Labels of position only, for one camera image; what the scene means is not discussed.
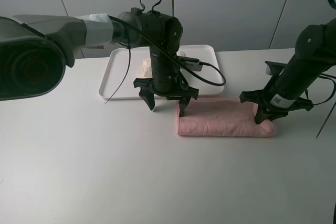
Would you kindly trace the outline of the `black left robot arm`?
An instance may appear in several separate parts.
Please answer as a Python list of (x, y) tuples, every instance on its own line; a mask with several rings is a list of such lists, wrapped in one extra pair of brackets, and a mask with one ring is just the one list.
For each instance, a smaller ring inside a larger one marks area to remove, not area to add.
[(155, 96), (176, 100), (183, 115), (198, 90), (181, 74), (184, 58), (177, 52), (183, 28), (175, 17), (133, 8), (119, 17), (17, 15), (1, 18), (1, 100), (33, 98), (52, 91), (83, 48), (123, 44), (148, 47), (152, 77), (135, 79), (139, 96), (150, 109)]

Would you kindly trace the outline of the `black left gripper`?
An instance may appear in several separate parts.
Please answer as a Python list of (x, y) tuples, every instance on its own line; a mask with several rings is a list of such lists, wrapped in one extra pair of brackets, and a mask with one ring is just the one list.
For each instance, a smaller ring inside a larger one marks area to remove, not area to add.
[(158, 97), (182, 97), (179, 99), (179, 117), (184, 116), (191, 98), (198, 98), (199, 89), (193, 87), (182, 87), (177, 80), (158, 81), (154, 78), (140, 79), (136, 78), (133, 82), (135, 88), (140, 88), (139, 97), (147, 104), (150, 111), (155, 108), (154, 96)]

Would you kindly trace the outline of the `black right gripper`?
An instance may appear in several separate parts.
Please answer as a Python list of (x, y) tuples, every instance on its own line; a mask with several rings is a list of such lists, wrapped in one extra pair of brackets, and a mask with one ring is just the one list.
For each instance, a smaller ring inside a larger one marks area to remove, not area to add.
[(301, 98), (302, 93), (290, 92), (282, 89), (261, 89), (255, 91), (243, 91), (240, 102), (251, 102), (257, 105), (255, 122), (262, 123), (264, 120), (274, 121), (284, 118), (288, 112), (295, 110), (310, 111), (314, 105), (312, 101)]

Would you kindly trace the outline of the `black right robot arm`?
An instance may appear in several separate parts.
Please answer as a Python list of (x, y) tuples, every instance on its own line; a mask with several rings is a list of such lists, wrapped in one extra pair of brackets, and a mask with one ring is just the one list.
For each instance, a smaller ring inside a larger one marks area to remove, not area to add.
[(268, 61), (271, 76), (261, 90), (243, 91), (241, 102), (258, 105), (255, 122), (283, 118), (291, 111), (310, 111), (314, 105), (301, 95), (322, 73), (335, 66), (335, 20), (309, 25), (299, 35), (287, 64)]

